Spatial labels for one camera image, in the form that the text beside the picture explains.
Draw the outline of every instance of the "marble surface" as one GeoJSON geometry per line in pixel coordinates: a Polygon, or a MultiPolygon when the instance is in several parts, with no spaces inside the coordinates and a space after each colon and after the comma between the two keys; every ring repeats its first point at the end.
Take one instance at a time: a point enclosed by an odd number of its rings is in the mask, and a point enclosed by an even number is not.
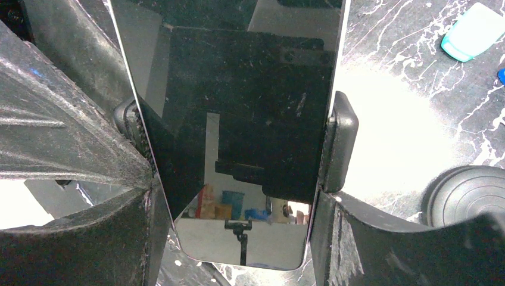
{"type": "MultiPolygon", "coordinates": [[[[360,121],[346,193],[419,222],[425,189],[443,171],[505,166],[505,89],[496,76],[505,67],[504,38],[466,63],[440,47],[476,2],[346,3],[335,88],[360,121]]],[[[505,1],[480,2],[505,14],[505,1]]]]}

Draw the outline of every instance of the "black plastic bracket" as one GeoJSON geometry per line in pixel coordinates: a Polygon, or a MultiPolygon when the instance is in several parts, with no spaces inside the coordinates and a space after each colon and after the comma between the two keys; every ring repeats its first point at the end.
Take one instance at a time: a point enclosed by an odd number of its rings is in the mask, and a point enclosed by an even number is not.
{"type": "Polygon", "coordinates": [[[358,126],[358,117],[347,96],[337,91],[333,113],[326,126],[319,169],[323,192],[337,192],[344,186],[358,126]]]}

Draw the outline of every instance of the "rubber wheel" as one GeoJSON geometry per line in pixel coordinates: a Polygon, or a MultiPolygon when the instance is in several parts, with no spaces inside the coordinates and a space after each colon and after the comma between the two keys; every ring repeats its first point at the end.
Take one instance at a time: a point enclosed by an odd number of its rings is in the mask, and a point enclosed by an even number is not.
{"type": "Polygon", "coordinates": [[[484,212],[505,212],[505,170],[489,166],[464,166],[449,170],[428,188],[422,219],[442,227],[484,212]]]}

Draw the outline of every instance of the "white wall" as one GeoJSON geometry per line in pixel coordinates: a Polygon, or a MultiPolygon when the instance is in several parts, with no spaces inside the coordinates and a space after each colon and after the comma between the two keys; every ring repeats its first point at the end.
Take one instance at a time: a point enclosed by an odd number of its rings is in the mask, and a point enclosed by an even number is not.
{"type": "MultiPolygon", "coordinates": [[[[223,220],[179,219],[177,234],[182,250],[194,259],[240,264],[240,242],[223,220]]],[[[307,234],[306,225],[252,222],[248,235],[247,265],[261,263],[283,269],[299,267],[307,234]]]]}
{"type": "Polygon", "coordinates": [[[24,180],[0,180],[0,229],[41,226],[52,220],[24,185],[24,180]]]}

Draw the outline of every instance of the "blue object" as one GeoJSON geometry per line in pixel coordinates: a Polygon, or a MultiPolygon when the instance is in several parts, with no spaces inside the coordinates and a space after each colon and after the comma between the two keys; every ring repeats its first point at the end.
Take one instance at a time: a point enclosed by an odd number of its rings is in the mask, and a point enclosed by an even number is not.
{"type": "Polygon", "coordinates": [[[248,209],[244,210],[244,218],[245,219],[255,219],[255,220],[267,220],[268,213],[266,210],[259,209],[248,209]]]}
{"type": "Polygon", "coordinates": [[[489,49],[505,33],[505,18],[476,3],[454,24],[442,40],[453,58],[469,61],[489,49]]]}
{"type": "Polygon", "coordinates": [[[244,202],[244,193],[223,191],[221,203],[232,205],[232,219],[239,220],[242,214],[242,203],[244,202]]]}
{"type": "Polygon", "coordinates": [[[505,85],[505,69],[502,69],[498,72],[498,78],[500,79],[501,83],[505,85]]]}

